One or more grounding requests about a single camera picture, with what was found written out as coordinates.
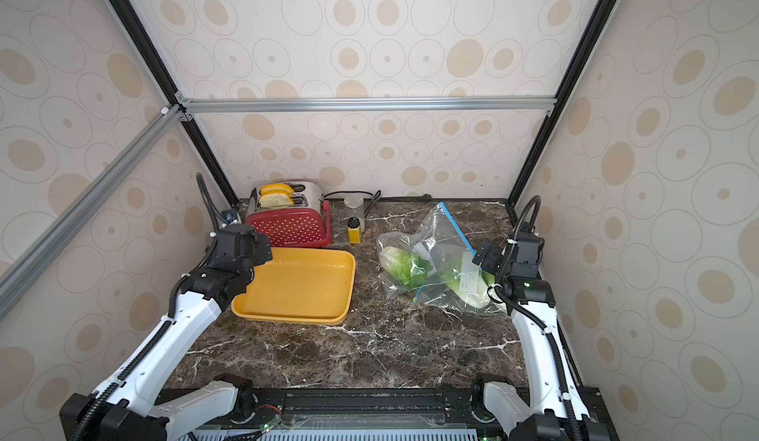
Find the chinese cabbage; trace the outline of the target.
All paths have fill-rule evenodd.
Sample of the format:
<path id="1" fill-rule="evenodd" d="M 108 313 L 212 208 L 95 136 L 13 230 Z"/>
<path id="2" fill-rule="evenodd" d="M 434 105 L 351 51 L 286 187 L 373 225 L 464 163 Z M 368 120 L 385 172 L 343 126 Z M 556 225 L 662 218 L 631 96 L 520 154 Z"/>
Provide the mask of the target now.
<path id="1" fill-rule="evenodd" d="M 386 247 L 379 254 L 385 273 L 406 290 L 423 286 L 433 272 L 433 266 L 415 253 L 396 247 Z"/>
<path id="2" fill-rule="evenodd" d="M 472 263 L 472 255 L 463 253 L 446 264 L 440 274 L 440 280 L 468 308 L 483 309 L 491 300 L 488 288 L 495 282 L 495 277 Z"/>

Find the clear zipper bag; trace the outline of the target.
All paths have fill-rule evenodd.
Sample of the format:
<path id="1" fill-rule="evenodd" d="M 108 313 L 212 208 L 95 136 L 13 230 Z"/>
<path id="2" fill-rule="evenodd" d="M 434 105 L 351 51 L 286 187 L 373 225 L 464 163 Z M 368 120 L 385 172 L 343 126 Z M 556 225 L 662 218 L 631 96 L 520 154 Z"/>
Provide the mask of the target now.
<path id="1" fill-rule="evenodd" d="M 472 263 L 470 251 L 451 255 L 415 296 L 419 305 L 463 314 L 496 314 L 499 308 L 488 296 L 495 277 Z"/>
<path id="2" fill-rule="evenodd" d="M 396 247 L 415 253 L 433 266 L 432 274 L 451 255 L 459 251 L 470 251 L 470 254 L 474 257 L 474 249 L 464 236 L 460 226 L 454 220 L 447 205 L 443 202 L 430 210 L 415 233 L 411 233 L 411 235 L 399 233 L 398 231 L 383 233 L 377 238 L 376 247 L 378 258 L 379 253 L 386 247 Z M 416 295 L 417 291 L 422 287 L 411 290 L 403 289 L 393 280 L 391 275 L 385 273 L 383 268 L 381 268 L 379 278 L 381 278 L 381 284 L 383 284 L 385 293 L 389 297 L 404 293 Z"/>

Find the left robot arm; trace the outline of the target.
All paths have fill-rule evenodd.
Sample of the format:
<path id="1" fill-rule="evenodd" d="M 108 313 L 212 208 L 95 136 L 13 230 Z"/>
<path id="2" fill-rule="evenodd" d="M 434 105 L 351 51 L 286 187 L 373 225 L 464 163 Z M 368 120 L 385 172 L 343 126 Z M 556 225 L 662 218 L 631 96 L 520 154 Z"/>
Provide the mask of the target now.
<path id="1" fill-rule="evenodd" d="M 72 395 L 59 418 L 68 440 L 177 440 L 206 422 L 251 407 L 247 381 L 221 379 L 169 403 L 157 399 L 186 353 L 273 258 L 268 237 L 213 204 L 196 177 L 211 217 L 213 241 L 201 262 L 169 293 L 168 310 L 136 351 L 90 395 Z"/>

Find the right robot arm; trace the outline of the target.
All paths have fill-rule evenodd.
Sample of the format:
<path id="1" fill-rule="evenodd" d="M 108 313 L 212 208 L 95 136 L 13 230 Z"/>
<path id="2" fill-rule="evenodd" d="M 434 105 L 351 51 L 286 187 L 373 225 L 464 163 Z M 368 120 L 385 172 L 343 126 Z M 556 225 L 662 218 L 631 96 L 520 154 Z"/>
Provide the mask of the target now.
<path id="1" fill-rule="evenodd" d="M 545 239 L 537 234 L 542 198 L 525 205 L 506 245 L 484 243 L 470 262 L 492 275 L 490 300 L 505 308 L 519 335 L 529 379 L 530 398 L 515 387 L 486 382 L 485 411 L 508 440 L 610 440 L 609 429 L 592 418 L 574 383 L 559 330 L 557 302 L 541 278 Z"/>

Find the white bread slice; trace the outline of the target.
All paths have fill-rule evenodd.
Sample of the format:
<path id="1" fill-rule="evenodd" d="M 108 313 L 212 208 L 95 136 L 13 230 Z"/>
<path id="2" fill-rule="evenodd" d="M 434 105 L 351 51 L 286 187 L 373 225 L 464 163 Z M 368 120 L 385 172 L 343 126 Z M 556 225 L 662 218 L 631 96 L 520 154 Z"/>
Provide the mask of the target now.
<path id="1" fill-rule="evenodd" d="M 262 209 L 280 209 L 292 207 L 295 201 L 287 192 L 272 192 L 262 194 L 258 200 L 258 204 Z"/>

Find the yellow bread slice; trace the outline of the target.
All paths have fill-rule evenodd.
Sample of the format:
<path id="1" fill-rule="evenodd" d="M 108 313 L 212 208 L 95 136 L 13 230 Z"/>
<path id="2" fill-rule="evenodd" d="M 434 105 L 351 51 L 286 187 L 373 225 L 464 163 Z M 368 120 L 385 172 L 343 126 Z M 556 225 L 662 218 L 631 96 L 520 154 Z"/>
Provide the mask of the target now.
<path id="1" fill-rule="evenodd" d="M 260 189 L 261 196 L 266 196 L 270 194 L 285 194 L 287 196 L 292 196 L 295 193 L 295 190 L 285 183 L 276 183 L 276 184 L 269 184 L 266 186 L 263 186 Z"/>

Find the red silver toaster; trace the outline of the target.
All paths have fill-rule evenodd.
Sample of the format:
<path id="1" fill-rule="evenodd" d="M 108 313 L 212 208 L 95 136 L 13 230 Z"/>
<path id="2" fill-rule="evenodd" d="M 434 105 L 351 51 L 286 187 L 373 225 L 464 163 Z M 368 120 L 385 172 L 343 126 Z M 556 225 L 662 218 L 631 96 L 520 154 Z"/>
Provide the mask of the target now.
<path id="1" fill-rule="evenodd" d="M 332 243 L 330 203 L 322 190 L 308 181 L 282 182 L 295 193 L 295 204 L 280 209 L 262 209 L 258 200 L 260 189 L 255 188 L 245 217 L 245 223 L 270 238 L 272 247 L 322 248 Z"/>

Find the yellow tray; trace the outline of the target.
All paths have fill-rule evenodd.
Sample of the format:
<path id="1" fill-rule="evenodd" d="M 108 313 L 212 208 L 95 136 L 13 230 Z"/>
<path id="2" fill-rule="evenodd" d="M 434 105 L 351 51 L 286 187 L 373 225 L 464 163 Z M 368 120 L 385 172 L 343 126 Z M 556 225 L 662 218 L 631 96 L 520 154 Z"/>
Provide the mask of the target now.
<path id="1" fill-rule="evenodd" d="M 356 259 L 348 251 L 274 248 L 273 259 L 230 307 L 239 318 L 259 322 L 339 326 L 347 318 Z"/>

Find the yellow spice bottle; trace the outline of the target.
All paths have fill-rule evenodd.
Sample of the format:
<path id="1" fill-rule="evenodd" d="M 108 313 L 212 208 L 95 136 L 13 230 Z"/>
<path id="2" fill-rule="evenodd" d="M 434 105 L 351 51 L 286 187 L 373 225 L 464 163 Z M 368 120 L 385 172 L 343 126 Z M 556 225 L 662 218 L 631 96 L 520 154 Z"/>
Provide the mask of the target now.
<path id="1" fill-rule="evenodd" d="M 347 219 L 349 243 L 356 245 L 362 242 L 362 221 L 357 217 Z"/>

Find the clear glass jar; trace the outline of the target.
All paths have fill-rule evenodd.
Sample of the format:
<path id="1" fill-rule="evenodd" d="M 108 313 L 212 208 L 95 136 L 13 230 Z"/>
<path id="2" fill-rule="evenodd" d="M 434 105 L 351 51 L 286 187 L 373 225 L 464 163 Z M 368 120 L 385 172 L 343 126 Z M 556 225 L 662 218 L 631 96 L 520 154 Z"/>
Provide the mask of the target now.
<path id="1" fill-rule="evenodd" d="M 365 231 L 365 199 L 363 195 L 358 193 L 349 194 L 344 198 L 344 206 L 346 208 L 348 219 L 351 217 L 357 217 L 362 221 L 362 231 Z"/>

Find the horizontal aluminium rail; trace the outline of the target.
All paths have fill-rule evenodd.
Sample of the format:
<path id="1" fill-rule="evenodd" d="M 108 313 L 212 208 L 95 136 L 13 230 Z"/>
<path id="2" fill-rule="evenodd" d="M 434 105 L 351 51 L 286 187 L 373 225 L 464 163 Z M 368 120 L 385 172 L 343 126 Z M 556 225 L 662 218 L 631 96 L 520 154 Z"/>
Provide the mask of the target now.
<path id="1" fill-rule="evenodd" d="M 202 113 L 326 113 L 326 112 L 426 112 L 488 110 L 551 110 L 551 96 L 509 97 L 383 97 L 313 99 L 185 99 L 182 106 Z"/>

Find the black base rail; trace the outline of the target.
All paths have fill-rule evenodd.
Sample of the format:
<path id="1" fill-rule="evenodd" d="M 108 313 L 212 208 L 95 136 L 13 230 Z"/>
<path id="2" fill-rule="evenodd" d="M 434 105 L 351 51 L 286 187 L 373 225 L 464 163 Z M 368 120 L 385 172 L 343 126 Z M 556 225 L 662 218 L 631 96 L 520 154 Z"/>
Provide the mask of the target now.
<path id="1" fill-rule="evenodd" d="M 68 433 L 81 427 L 85 440 L 169 440 L 220 418 L 246 428 L 259 440 L 279 419 L 300 415 L 442 415 L 486 435 L 507 440 L 613 440 L 614 429 L 594 419 L 585 405 L 573 415 L 558 407 L 540 409 L 533 389 L 478 378 L 471 389 L 257 390 L 250 380 L 223 374 L 201 389 L 178 392 L 163 405 L 138 407 L 135 399 L 108 385 L 88 397 L 73 397 L 60 412 Z"/>

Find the left diagonal aluminium rail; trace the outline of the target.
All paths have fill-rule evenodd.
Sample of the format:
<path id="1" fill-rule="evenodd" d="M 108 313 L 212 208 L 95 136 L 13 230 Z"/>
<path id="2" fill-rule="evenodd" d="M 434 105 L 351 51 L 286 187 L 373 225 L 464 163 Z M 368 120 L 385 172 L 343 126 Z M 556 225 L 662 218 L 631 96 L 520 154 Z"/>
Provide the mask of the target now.
<path id="1" fill-rule="evenodd" d="M 70 204 L 53 224 L 8 269 L 1 281 L 1 316 L 7 316 L 61 251 L 79 234 L 122 185 L 152 146 L 175 125 L 181 106 L 161 113 Z"/>

